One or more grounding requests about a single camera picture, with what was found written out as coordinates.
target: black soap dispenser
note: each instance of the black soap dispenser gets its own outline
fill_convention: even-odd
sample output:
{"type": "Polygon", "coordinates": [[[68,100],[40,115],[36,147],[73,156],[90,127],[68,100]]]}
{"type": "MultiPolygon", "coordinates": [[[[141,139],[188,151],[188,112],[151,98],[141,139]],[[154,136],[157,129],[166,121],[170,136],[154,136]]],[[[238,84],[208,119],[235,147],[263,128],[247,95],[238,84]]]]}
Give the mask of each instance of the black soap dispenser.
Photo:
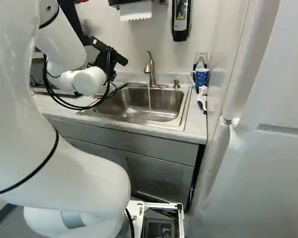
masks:
{"type": "Polygon", "coordinates": [[[176,42],[186,41],[190,33],[192,0],[172,0],[172,35],[176,42]]]}

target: gray cabinet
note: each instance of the gray cabinet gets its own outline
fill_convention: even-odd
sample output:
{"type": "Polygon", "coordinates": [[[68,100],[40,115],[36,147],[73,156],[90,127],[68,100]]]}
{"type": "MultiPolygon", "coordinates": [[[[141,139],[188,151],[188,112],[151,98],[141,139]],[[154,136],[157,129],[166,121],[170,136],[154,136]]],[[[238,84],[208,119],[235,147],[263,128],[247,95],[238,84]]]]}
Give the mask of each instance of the gray cabinet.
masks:
{"type": "Polygon", "coordinates": [[[123,167],[131,180],[133,192],[186,204],[193,167],[70,138],[65,139],[84,152],[108,159],[123,167]]]}
{"type": "Polygon", "coordinates": [[[199,145],[121,130],[47,119],[61,136],[194,167],[199,145]]]}
{"type": "Polygon", "coordinates": [[[134,188],[138,193],[186,204],[193,168],[127,153],[134,188]]]}

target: sink basin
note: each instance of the sink basin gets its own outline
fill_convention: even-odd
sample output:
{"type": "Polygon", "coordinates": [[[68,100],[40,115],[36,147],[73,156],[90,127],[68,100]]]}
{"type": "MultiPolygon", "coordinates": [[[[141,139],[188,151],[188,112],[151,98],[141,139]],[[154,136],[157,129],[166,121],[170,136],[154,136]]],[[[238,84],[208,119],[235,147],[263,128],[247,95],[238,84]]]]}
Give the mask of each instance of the sink basin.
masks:
{"type": "Polygon", "coordinates": [[[123,88],[112,98],[94,108],[94,112],[117,120],[152,120],[166,122],[178,117],[184,93],[176,90],[123,88]]]}
{"type": "Polygon", "coordinates": [[[101,105],[78,114],[136,124],[180,126],[191,87],[148,90],[144,86],[145,84],[129,83],[101,105]]]}

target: gray countertop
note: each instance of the gray countertop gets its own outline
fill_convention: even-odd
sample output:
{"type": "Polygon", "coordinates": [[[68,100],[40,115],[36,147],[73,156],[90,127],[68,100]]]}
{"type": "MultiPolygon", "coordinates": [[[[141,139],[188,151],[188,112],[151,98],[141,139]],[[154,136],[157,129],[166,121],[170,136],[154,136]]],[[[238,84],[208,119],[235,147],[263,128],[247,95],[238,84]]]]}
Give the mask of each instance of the gray countertop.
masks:
{"type": "MultiPolygon", "coordinates": [[[[43,114],[43,116],[47,118],[66,120],[184,142],[206,144],[207,119],[206,115],[201,112],[201,109],[197,103],[197,98],[198,95],[195,93],[195,91],[192,91],[185,128],[184,131],[179,131],[160,127],[133,124],[129,122],[106,120],[97,117],[81,116],[76,114],[77,111],[73,111],[58,105],[48,95],[33,95],[33,100],[36,103],[39,111],[43,114]]],[[[94,99],[87,96],[80,96],[78,98],[65,98],[65,100],[69,103],[80,106],[86,106],[95,101],[94,99]]]]}

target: polka dot cup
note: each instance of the polka dot cup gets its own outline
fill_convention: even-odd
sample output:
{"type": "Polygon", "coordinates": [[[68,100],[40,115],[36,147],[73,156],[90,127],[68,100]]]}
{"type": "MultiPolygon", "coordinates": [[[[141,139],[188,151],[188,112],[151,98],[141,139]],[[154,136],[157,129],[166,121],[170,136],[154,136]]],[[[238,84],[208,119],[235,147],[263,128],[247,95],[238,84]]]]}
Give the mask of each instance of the polka dot cup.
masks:
{"type": "Polygon", "coordinates": [[[208,68],[204,68],[204,69],[201,69],[199,71],[196,71],[195,86],[196,87],[202,87],[203,85],[205,85],[206,82],[208,81],[209,75],[210,75],[210,70],[208,68]]]}

